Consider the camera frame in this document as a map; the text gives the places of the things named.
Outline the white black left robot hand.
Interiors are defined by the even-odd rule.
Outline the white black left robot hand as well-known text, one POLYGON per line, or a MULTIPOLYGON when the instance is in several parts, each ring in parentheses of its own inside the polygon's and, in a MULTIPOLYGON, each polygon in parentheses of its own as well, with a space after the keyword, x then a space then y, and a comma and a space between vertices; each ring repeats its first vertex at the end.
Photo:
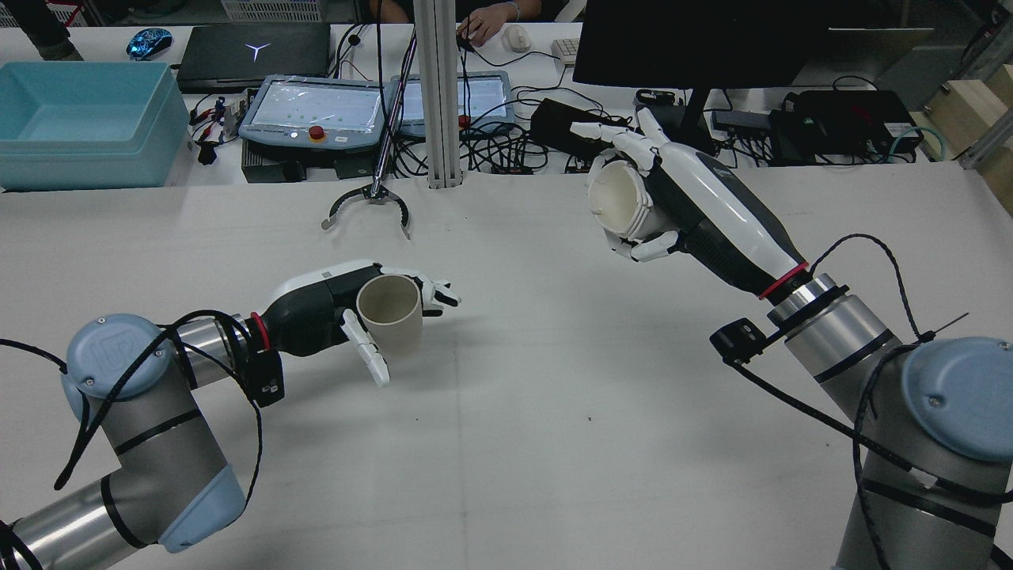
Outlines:
POLYGON ((419 345, 421 318, 461 303, 449 280, 370 259, 297 275, 274 296, 244 321, 254 350, 307 357, 348 342, 377 386, 390 383, 388 357, 419 345))

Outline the bystander bare hand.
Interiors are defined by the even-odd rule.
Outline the bystander bare hand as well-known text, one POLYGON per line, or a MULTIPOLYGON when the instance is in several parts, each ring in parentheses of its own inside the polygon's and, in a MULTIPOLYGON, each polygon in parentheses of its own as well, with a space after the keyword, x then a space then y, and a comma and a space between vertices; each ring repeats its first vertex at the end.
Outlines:
POLYGON ((503 28, 517 20, 518 7, 513 2, 500 2, 473 10, 456 29, 456 36, 481 47, 503 28))

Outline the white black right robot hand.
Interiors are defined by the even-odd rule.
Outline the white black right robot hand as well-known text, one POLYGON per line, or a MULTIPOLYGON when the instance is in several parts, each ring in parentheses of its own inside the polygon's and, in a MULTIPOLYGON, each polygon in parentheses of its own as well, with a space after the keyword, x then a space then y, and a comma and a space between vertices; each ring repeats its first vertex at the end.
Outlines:
POLYGON ((605 144, 587 177, 587 206, 609 248, 637 263, 687 253, 727 284, 771 303, 813 279, 781 221, 732 169, 674 142, 648 108, 637 129, 572 123, 605 144))

